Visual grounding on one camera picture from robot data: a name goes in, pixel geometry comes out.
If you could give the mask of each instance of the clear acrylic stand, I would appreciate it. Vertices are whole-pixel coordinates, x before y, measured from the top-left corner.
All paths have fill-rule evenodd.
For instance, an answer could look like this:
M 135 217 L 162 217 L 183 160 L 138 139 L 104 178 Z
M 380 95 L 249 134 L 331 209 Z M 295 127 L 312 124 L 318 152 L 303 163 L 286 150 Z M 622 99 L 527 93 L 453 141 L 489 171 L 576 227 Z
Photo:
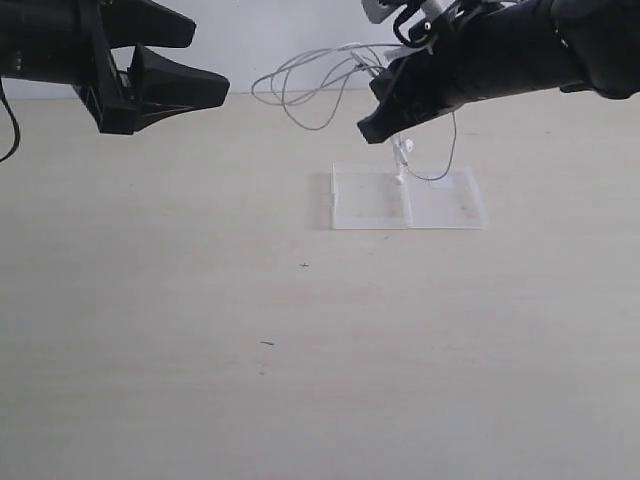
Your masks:
M 333 228 L 336 230 L 483 229 L 486 215 L 470 168 L 409 172 L 411 140 L 391 139 L 395 170 L 376 165 L 333 166 Z

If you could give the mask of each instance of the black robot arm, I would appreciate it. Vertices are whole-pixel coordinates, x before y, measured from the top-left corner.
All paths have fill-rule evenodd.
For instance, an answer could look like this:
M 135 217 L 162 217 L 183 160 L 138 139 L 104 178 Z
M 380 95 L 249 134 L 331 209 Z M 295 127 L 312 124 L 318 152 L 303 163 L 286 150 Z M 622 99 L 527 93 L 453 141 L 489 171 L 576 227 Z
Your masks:
M 102 133 L 218 107 L 226 78 L 147 46 L 186 48 L 195 23 L 150 0 L 0 0 L 0 76 L 72 85 Z M 112 49 L 135 47 L 119 71 Z
M 422 49 L 372 81 L 380 106 L 359 123 L 369 143 L 480 100 L 550 88 L 610 99 L 640 91 L 640 0 L 400 3 L 426 14 L 405 39 Z M 367 11 L 375 23 L 391 13 Z

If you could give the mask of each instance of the white wall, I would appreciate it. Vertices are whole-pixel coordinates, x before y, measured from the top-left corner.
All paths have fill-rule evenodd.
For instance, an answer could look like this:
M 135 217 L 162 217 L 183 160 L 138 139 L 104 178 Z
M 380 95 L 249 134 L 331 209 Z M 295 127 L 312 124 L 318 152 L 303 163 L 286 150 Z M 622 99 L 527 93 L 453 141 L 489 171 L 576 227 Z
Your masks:
M 169 58 L 224 74 L 235 92 L 304 50 L 362 41 L 391 41 L 389 24 L 371 25 L 359 0 L 162 0 L 193 18 L 198 31 L 191 48 L 166 50 Z M 292 79 L 307 89 L 325 70 L 310 68 Z M 354 86 L 364 87 L 363 75 Z M 7 81 L 12 98 L 72 96 L 68 87 Z

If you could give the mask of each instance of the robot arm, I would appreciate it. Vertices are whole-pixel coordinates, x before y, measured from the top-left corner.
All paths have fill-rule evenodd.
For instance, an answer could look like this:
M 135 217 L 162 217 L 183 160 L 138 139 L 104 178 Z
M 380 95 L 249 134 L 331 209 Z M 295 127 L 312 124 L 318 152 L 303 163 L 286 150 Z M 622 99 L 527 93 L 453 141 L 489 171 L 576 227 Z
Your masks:
M 480 100 L 560 88 L 610 99 L 640 91 L 640 0 L 363 0 L 373 23 L 404 8 L 394 31 L 420 48 L 371 83 L 369 143 Z M 402 24 L 425 18 L 405 37 Z
M 0 0 L 0 76 L 72 85 L 100 132 L 133 134 L 224 102 L 226 78 L 146 48 L 186 48 L 195 30 L 150 0 Z M 128 46 L 119 71 L 111 50 Z

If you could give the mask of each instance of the white cable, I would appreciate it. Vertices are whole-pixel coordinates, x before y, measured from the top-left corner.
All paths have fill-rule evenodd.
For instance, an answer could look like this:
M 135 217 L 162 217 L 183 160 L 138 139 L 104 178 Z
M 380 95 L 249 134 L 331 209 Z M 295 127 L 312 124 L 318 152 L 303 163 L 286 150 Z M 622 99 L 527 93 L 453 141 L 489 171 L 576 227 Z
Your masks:
M 338 109 L 340 108 L 340 103 L 342 102 L 342 98 L 344 92 L 347 88 L 347 83 L 352 75 L 358 72 L 372 72 L 376 71 L 377 73 L 382 73 L 385 71 L 385 68 L 382 64 L 382 61 L 378 54 L 375 52 L 375 48 L 396 48 L 398 44 L 391 43 L 373 43 L 373 44 L 361 44 L 361 43 L 348 43 L 345 45 L 341 45 L 335 48 L 321 48 L 317 50 L 310 50 L 308 52 L 301 53 L 296 55 L 295 57 L 287 60 L 285 63 L 280 65 L 274 72 L 264 75 L 256 80 L 251 86 L 251 94 L 262 103 L 265 103 L 270 106 L 280 107 L 284 110 L 285 114 L 294 122 L 296 125 L 304 128 L 305 130 L 317 131 L 326 128 L 335 118 Z M 308 65 L 312 62 L 325 58 L 329 55 L 333 55 L 336 53 L 350 53 L 358 50 L 364 50 L 367 54 L 361 53 L 358 58 L 363 62 L 356 61 L 355 58 L 349 57 L 338 62 L 327 75 L 324 77 L 320 85 L 316 88 L 302 93 L 294 98 L 287 98 L 288 92 L 287 88 L 289 85 L 289 80 L 291 75 L 296 69 Z M 353 68 L 351 68 L 346 73 L 338 75 L 336 72 L 343 66 L 353 63 Z M 284 80 L 282 82 L 282 86 L 280 89 L 276 89 L 276 79 L 280 76 L 284 76 Z M 257 87 L 263 82 L 269 82 L 269 90 L 271 94 L 275 97 L 274 100 L 268 100 L 265 98 L 261 98 L 256 92 Z M 292 107 L 298 107 L 303 105 L 310 100 L 312 100 L 318 93 L 323 90 L 328 89 L 329 87 L 339 84 L 339 93 L 336 99 L 336 103 L 334 105 L 333 110 L 331 111 L 329 118 L 320 125 L 310 126 L 304 124 L 300 121 L 292 112 Z

